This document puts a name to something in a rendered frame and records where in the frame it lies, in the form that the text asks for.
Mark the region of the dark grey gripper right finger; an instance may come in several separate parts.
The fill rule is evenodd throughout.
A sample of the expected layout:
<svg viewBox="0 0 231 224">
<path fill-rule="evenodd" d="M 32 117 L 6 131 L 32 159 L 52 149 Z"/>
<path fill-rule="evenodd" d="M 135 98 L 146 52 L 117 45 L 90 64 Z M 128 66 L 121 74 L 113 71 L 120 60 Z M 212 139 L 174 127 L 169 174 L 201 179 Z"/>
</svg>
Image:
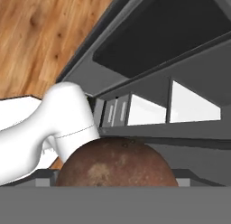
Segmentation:
<svg viewBox="0 0 231 224">
<path fill-rule="evenodd" d="M 173 173 L 180 187 L 222 187 L 222 184 L 220 183 L 198 177 L 189 169 L 174 169 Z"/>
</svg>

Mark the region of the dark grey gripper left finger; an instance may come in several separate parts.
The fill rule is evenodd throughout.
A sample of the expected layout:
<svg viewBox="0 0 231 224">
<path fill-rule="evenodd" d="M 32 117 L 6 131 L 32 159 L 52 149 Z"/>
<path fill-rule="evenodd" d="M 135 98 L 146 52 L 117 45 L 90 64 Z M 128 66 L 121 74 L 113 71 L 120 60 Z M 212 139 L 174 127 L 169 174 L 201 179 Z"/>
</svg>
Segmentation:
<svg viewBox="0 0 231 224">
<path fill-rule="evenodd" d="M 7 186 L 52 187 L 56 183 L 59 172 L 53 169 L 39 169 L 25 178 L 7 183 Z"/>
</svg>

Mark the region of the brown potato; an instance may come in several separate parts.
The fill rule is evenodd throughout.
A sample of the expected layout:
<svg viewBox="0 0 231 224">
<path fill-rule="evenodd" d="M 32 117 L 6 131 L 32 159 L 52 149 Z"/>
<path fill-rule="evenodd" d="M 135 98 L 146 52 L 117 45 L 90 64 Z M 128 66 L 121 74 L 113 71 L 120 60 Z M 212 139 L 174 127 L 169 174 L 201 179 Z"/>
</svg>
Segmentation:
<svg viewBox="0 0 231 224">
<path fill-rule="evenodd" d="M 63 164 L 57 186 L 176 186 L 164 158 L 149 145 L 105 137 L 77 149 Z"/>
</svg>

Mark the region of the white rounded object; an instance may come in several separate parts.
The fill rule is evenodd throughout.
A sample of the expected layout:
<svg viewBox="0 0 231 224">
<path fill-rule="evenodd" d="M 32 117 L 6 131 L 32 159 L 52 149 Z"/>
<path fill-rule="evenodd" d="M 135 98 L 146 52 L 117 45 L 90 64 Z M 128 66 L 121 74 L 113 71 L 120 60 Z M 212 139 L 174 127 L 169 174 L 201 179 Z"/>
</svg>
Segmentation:
<svg viewBox="0 0 231 224">
<path fill-rule="evenodd" d="M 54 137 L 53 149 L 67 161 L 82 145 L 99 138 L 87 97 L 71 82 L 53 85 L 24 121 L 0 131 L 0 186 L 35 171 L 42 144 Z"/>
</svg>

